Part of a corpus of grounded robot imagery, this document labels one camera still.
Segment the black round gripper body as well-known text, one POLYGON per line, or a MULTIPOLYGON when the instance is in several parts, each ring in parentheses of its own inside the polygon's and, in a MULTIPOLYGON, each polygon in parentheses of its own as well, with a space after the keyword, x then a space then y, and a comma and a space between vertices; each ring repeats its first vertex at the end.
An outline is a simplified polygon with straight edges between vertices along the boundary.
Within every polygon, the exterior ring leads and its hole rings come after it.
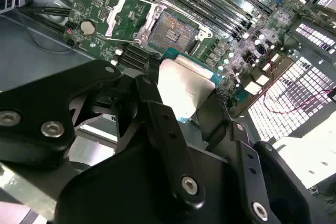
POLYGON ((184 212, 169 195, 162 164, 141 143, 80 173, 64 188, 55 223, 249 223, 228 163, 189 148, 205 187, 205 204, 184 212))

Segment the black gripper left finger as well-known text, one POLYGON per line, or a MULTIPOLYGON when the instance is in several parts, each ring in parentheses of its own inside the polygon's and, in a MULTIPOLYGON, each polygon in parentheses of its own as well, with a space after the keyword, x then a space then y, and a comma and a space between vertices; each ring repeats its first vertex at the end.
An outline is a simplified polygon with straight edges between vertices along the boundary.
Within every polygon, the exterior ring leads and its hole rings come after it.
POLYGON ((117 118, 116 154, 149 144, 162 164, 169 195, 198 210, 205 190, 172 109, 146 75, 121 74, 94 60, 1 93, 1 160, 54 169, 68 157, 80 124, 101 114, 117 118))

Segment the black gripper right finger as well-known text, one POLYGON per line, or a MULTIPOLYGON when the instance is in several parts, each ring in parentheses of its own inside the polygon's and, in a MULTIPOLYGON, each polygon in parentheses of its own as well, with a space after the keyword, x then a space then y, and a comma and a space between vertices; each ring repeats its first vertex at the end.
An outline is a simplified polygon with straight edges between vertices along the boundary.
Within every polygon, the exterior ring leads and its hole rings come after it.
POLYGON ((196 112, 207 151, 228 161, 233 172, 243 223, 313 222, 303 183, 270 144, 250 144, 246 129, 232 120, 216 91, 196 112))

